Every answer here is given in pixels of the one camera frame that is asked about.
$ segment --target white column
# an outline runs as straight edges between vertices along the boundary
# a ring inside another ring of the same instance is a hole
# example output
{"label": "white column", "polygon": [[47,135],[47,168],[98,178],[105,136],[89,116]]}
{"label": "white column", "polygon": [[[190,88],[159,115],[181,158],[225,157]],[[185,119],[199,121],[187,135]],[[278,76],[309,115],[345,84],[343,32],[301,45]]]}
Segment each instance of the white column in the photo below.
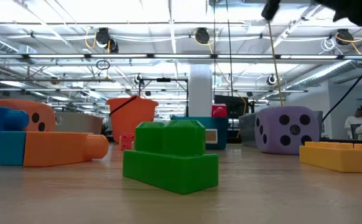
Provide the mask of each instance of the white column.
{"label": "white column", "polygon": [[190,66],[189,116],[211,116],[211,82],[210,64]]}

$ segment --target ceiling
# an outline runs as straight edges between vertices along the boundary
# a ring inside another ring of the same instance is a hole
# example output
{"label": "ceiling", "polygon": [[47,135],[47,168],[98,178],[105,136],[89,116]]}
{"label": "ceiling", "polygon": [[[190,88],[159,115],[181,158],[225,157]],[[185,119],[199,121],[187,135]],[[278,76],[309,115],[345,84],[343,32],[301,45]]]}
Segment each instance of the ceiling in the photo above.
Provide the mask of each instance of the ceiling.
{"label": "ceiling", "polygon": [[[206,0],[0,0],[0,40],[8,45],[27,45],[39,54],[106,54],[106,50],[94,45],[94,34],[100,27],[109,28],[111,37],[119,46],[119,54],[271,54],[268,24],[262,19],[263,1],[229,0],[228,13],[225,1],[218,1],[214,7]],[[322,6],[309,6],[308,1],[288,1],[283,4],[274,20],[271,31],[275,40],[276,54],[356,54],[351,44],[335,44],[338,29],[348,29],[355,40],[362,39],[362,27],[342,19],[332,22],[334,12]],[[210,34],[210,47],[200,45],[193,38],[198,27],[206,27]],[[362,48],[362,41],[355,43]],[[111,67],[100,71],[97,60],[39,59],[35,63],[17,60],[0,60],[0,78],[52,78],[92,79],[89,82],[24,82],[23,85],[36,88],[92,88],[92,89],[135,89],[134,78],[188,78],[190,65],[201,63],[196,60],[156,59],[111,59]],[[214,71],[214,61],[210,63]],[[277,63],[281,83],[293,82],[324,62],[290,61]],[[232,63],[219,60],[216,65],[217,89],[229,89],[229,73],[232,72],[233,87],[240,89],[271,90],[274,86],[266,83],[268,76],[275,74],[274,64],[269,61]],[[108,77],[111,82],[98,82]],[[169,103],[185,104],[182,83],[152,82],[149,89],[178,89],[175,92],[154,92],[148,98],[174,99]],[[0,88],[14,88],[0,83]],[[94,105],[88,113],[107,112],[104,101],[107,98],[128,97],[135,91],[102,91],[97,95],[83,96],[76,90],[72,94],[38,92],[41,100],[47,96],[61,96],[61,103],[91,102]],[[170,112],[183,111],[184,107],[169,108]]]}

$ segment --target chair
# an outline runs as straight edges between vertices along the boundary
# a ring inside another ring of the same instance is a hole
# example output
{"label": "chair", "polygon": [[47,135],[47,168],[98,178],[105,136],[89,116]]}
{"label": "chair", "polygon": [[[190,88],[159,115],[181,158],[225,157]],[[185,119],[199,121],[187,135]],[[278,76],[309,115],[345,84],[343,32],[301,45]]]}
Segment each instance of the chair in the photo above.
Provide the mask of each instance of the chair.
{"label": "chair", "polygon": [[352,137],[353,139],[358,139],[358,135],[355,133],[355,130],[361,126],[360,124],[351,124],[351,132],[352,132]]}

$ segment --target small red cube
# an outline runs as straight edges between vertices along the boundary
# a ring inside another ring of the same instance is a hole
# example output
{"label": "small red cube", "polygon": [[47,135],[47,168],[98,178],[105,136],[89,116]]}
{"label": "small red cube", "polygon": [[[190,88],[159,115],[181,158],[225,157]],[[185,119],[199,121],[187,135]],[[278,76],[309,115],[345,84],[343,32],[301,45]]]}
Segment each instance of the small red cube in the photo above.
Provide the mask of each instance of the small red cube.
{"label": "small red cube", "polygon": [[135,138],[136,136],[134,134],[121,134],[119,141],[120,149],[122,151],[133,149]]}

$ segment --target orange toy block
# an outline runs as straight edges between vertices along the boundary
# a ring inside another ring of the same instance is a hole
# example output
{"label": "orange toy block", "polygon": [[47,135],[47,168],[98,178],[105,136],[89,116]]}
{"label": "orange toy block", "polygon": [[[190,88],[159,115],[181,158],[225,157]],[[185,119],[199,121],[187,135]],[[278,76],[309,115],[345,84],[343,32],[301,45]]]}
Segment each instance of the orange toy block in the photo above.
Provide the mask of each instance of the orange toy block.
{"label": "orange toy block", "polygon": [[48,167],[102,159],[108,153],[105,136],[90,133],[26,134],[24,167]]}
{"label": "orange toy block", "polygon": [[338,172],[362,172],[362,144],[306,142],[300,162]]}
{"label": "orange toy block", "polygon": [[0,106],[25,111],[29,125],[24,131],[55,131],[55,115],[52,108],[30,100],[0,99]]}
{"label": "orange toy block", "polygon": [[134,134],[120,134],[120,141],[119,141],[119,145],[120,145],[120,149],[122,151],[126,150],[126,149],[133,149],[133,143],[135,141],[136,136]]}

